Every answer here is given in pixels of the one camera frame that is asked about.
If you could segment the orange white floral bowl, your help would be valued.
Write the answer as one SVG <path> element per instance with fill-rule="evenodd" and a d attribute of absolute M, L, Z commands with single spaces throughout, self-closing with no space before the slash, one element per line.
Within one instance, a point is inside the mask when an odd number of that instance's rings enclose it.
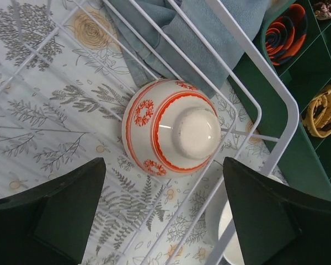
<path fill-rule="evenodd" d="M 188 176 L 213 158 L 221 139 L 215 107 L 195 86 L 162 79 L 140 88 L 121 126 L 128 158 L 158 178 Z"/>

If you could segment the plain white ribbed bowl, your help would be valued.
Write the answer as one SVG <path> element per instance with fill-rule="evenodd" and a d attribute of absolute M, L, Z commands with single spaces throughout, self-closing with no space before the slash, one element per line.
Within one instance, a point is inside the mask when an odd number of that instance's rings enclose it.
<path fill-rule="evenodd" d="M 222 182 L 205 210 L 206 229 L 212 245 L 219 242 L 231 220 L 231 207 L 225 183 Z M 224 249 L 223 257 L 229 264 L 244 264 L 236 231 L 229 232 L 229 243 Z"/>

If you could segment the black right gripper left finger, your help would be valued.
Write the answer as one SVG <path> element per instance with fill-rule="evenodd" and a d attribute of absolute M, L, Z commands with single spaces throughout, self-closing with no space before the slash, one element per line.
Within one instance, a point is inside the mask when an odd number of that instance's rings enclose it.
<path fill-rule="evenodd" d="M 0 264 L 81 264 L 105 174 L 98 157 L 0 199 Z"/>

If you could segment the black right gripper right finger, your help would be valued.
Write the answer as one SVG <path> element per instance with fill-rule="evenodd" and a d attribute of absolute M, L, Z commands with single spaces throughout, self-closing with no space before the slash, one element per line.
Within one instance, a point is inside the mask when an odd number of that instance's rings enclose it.
<path fill-rule="evenodd" d="M 223 177 L 245 264 L 331 264 L 331 202 L 231 157 Z"/>

